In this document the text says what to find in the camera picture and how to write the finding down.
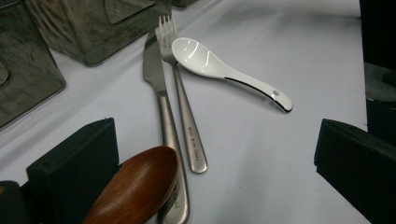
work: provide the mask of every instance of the black block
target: black block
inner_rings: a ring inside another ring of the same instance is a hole
[[[119,169],[114,119],[88,124],[27,169],[42,223],[80,223]]]
[[[317,172],[372,223],[396,222],[396,147],[354,126],[324,119]]]
[[[0,223],[31,223],[17,182],[0,181]]]

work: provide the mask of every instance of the knife handle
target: knife handle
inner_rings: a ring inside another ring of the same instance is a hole
[[[190,167],[194,173],[202,174],[207,169],[204,147],[202,146],[201,137],[198,133],[198,128],[177,65],[172,65],[172,68],[175,75],[184,140],[186,142],[187,154],[189,155]]]
[[[177,152],[179,158],[177,182],[172,195],[159,211],[159,221],[163,224],[186,223],[190,214],[189,191],[183,156],[177,138],[175,121],[166,93],[162,95],[159,94],[157,97],[160,105],[163,142],[166,146],[173,148]]]

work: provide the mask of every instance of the white table surface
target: white table surface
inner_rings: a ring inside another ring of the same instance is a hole
[[[368,223],[314,165],[322,119],[366,130],[359,1],[200,0],[173,13],[179,36],[294,102],[284,114],[256,91],[179,67],[208,159],[194,175],[183,154],[189,223]],[[161,145],[157,101],[142,78],[145,41],[94,68],[53,51],[67,87],[0,132],[0,179],[22,185],[29,164],[99,119],[115,119],[121,162]],[[163,68],[183,150],[176,86]]]

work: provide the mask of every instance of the stainless steel knife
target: stainless steel knife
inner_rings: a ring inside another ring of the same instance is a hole
[[[189,191],[180,144],[177,138],[175,121],[166,92],[163,63],[155,30],[148,33],[143,56],[143,79],[154,89],[160,107],[163,143],[173,148],[178,155],[179,169],[174,191],[161,208],[159,220],[161,223],[186,223],[190,214]]]

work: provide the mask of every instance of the fork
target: fork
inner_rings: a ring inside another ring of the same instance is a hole
[[[177,97],[180,107],[183,125],[184,140],[187,154],[189,155],[191,170],[196,174],[202,174],[207,169],[207,161],[202,146],[201,137],[195,124],[189,100],[184,90],[180,73],[177,69],[177,60],[172,52],[172,43],[177,39],[175,19],[170,16],[159,18],[159,43],[163,60],[172,65],[177,86]]]

